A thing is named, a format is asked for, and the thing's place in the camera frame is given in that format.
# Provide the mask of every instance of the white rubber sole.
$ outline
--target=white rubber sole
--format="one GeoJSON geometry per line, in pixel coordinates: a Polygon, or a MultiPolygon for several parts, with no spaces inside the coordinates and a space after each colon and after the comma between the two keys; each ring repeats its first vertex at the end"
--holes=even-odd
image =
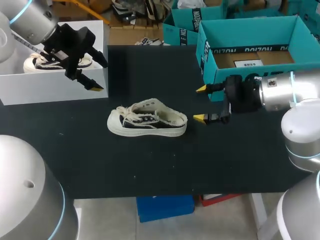
{"type": "Polygon", "coordinates": [[[123,137],[138,137],[144,135],[158,135],[165,137],[179,137],[186,132],[187,124],[179,128],[168,128],[168,129],[135,129],[135,128],[125,128],[122,127],[120,122],[120,116],[114,111],[111,112],[108,121],[107,127],[110,132],[123,136],[123,137]]]}

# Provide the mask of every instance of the white shoe box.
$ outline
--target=white shoe box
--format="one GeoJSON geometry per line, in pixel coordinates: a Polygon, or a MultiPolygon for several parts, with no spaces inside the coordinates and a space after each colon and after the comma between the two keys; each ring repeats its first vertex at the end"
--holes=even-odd
{"type": "MultiPolygon", "coordinates": [[[[108,60],[103,21],[67,23],[75,30],[88,27],[96,36],[93,47],[103,52],[108,60]]],[[[42,44],[36,47],[43,49],[42,44]]],[[[14,54],[7,61],[0,63],[0,99],[4,105],[108,98],[108,68],[103,68],[93,61],[93,69],[83,70],[83,74],[104,88],[102,91],[89,91],[77,80],[67,78],[64,70],[25,74],[24,62],[32,53],[32,50],[16,41],[14,54]]]]}

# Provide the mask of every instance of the red object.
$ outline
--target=red object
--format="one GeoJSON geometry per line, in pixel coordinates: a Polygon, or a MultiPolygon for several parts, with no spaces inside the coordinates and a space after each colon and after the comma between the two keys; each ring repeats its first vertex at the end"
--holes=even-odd
{"type": "Polygon", "coordinates": [[[220,203],[220,202],[223,202],[225,200],[238,197],[240,195],[241,194],[227,194],[227,195],[222,195],[222,196],[216,196],[216,197],[210,198],[208,200],[203,200],[202,195],[200,195],[199,196],[199,200],[201,201],[202,205],[204,207],[206,207],[206,206],[209,206],[209,205],[212,205],[212,204],[220,203]]]}

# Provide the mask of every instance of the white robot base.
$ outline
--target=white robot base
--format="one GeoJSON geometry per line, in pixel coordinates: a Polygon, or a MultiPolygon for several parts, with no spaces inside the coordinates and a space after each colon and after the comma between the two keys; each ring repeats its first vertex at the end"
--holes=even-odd
{"type": "Polygon", "coordinates": [[[40,154],[0,135],[0,240],[76,240],[73,206],[40,154]]]}

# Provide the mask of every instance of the canvas sneaker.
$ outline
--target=canvas sneaker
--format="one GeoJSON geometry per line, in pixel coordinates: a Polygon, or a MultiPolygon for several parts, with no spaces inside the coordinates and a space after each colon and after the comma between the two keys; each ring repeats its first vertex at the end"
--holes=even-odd
{"type": "Polygon", "coordinates": [[[167,107],[156,98],[151,98],[130,107],[119,106],[112,110],[107,126],[112,133],[125,137],[178,137],[185,133],[187,121],[188,118],[183,113],[167,107]]]}
{"type": "MultiPolygon", "coordinates": [[[[93,69],[93,61],[89,55],[79,60],[78,69],[93,69]]],[[[25,74],[47,73],[56,70],[64,70],[59,61],[48,61],[38,53],[32,53],[24,61],[23,70],[25,74]]]]}

